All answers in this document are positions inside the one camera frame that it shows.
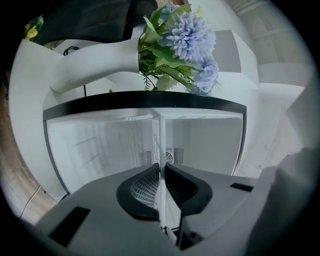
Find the ventilation fan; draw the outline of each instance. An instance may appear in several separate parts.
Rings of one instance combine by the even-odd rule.
[[[165,152],[165,162],[169,164],[174,162],[174,156],[170,152]]]

